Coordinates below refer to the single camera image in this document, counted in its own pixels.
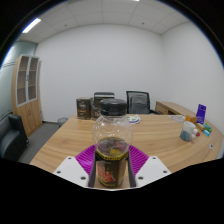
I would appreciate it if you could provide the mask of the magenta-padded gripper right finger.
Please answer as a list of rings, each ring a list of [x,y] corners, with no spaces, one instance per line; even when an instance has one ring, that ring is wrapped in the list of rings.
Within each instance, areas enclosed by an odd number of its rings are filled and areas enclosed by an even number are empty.
[[[157,156],[148,156],[135,146],[129,147],[128,173],[131,188],[146,186],[171,174]]]

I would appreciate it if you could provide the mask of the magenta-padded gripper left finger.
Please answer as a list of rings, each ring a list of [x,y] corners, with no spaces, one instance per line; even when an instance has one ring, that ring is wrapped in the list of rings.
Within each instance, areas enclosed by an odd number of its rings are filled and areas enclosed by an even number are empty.
[[[78,186],[93,188],[96,177],[95,146],[88,147],[75,157],[67,156],[53,174]]]

